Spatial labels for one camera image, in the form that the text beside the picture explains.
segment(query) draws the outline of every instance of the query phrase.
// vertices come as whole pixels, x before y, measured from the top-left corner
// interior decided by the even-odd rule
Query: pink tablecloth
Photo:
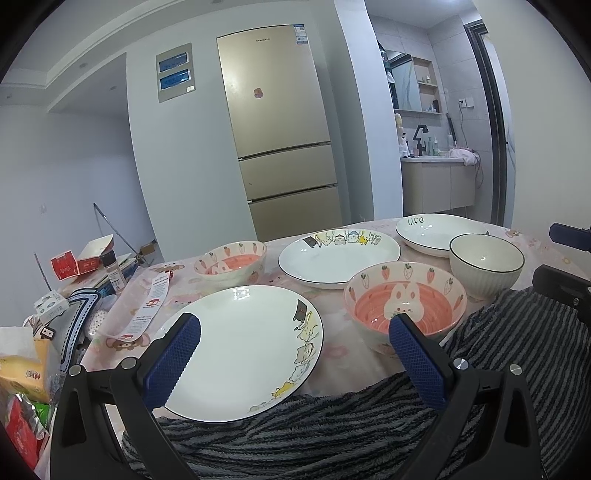
[[[394,237],[401,246],[401,260],[416,261],[431,264],[435,267],[450,271],[447,258],[437,258],[423,255],[407,247],[396,234],[395,226],[398,219],[376,220],[373,222],[357,223],[355,228],[371,229]],[[499,236],[518,246],[525,255],[524,269],[513,287],[516,290],[531,285],[534,270],[541,264],[551,265],[566,270],[575,275],[586,277],[570,259],[553,247],[544,244],[523,233],[489,225],[491,235]],[[298,283],[287,277],[279,268],[277,259],[279,254],[290,242],[297,237],[282,238],[269,242],[268,254],[265,260],[265,273],[259,283],[289,288],[310,300],[322,317],[324,327],[324,345],[319,362],[308,380],[300,387],[298,393],[311,395],[333,395],[348,391],[361,390],[381,379],[403,370],[400,362],[395,358],[375,353],[370,350],[353,327],[352,319],[345,311],[342,290],[319,290]],[[139,357],[150,344],[154,333],[164,322],[182,309],[204,295],[207,284],[197,278],[194,263],[197,258],[188,258],[177,262],[157,265],[141,271],[134,276],[117,301],[108,316],[112,327],[126,325],[136,309],[144,301],[150,289],[151,279],[166,269],[174,271],[170,283],[167,299],[156,317],[152,320],[146,332],[134,343],[122,343],[107,340],[104,336],[95,338],[83,359],[82,364],[87,370],[113,368],[127,356]],[[475,312],[485,303],[469,297],[464,318]],[[114,408],[109,409],[113,425],[119,436],[123,425]],[[170,416],[174,414],[164,408],[154,412],[156,416]]]

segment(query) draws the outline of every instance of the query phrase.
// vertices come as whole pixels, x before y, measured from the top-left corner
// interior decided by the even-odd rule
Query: blue panel window
[[[187,58],[187,52],[180,53],[175,55],[174,57],[170,57],[169,59],[159,61],[158,62],[158,69],[160,72],[166,72],[166,70],[173,69],[182,65],[183,63],[187,63],[189,60]]]
[[[160,90],[166,90],[170,87],[176,87],[183,82],[188,82],[191,79],[188,70],[181,70],[160,79]]]

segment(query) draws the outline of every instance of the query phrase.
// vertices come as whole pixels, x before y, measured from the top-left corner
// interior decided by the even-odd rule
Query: black faucet
[[[427,128],[427,125],[419,125],[414,133],[414,137],[413,140],[415,140],[417,142],[417,150],[418,150],[418,156],[422,157],[423,156],[423,152],[427,151],[427,147],[423,147],[423,145],[421,145],[421,137],[417,137],[418,135],[418,131],[419,129],[423,129],[423,133],[424,134],[428,134],[429,133],[429,129]]]

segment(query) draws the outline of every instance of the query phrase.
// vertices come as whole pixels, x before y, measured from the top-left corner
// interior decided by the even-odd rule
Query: metal screw
[[[129,357],[123,359],[123,361],[121,362],[121,368],[123,370],[130,370],[133,367],[135,367],[135,364],[137,362],[138,361],[134,357],[129,356]]]
[[[82,367],[80,365],[72,365],[70,367],[70,369],[68,370],[68,374],[71,377],[75,377],[76,375],[78,375],[80,372],[82,372]]]
[[[453,366],[456,367],[458,370],[465,370],[470,366],[468,360],[464,360],[463,358],[456,358],[453,361]]]
[[[517,364],[511,364],[509,366],[509,371],[513,375],[521,375],[521,373],[523,372],[523,369],[519,365],[517,365]]]

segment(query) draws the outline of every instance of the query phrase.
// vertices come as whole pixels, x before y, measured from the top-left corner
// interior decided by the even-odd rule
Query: white plate
[[[320,315],[304,297],[268,285],[213,293],[181,314],[201,323],[201,341],[166,402],[182,417],[208,422],[244,419],[285,400],[310,375],[323,341]]]
[[[486,233],[484,223],[443,213],[422,213],[404,217],[396,233],[416,251],[434,257],[449,257],[449,242],[464,233]]]
[[[400,245],[388,235],[359,228],[339,228],[296,240],[279,255],[290,277],[316,288],[345,288],[357,272],[396,261]]]

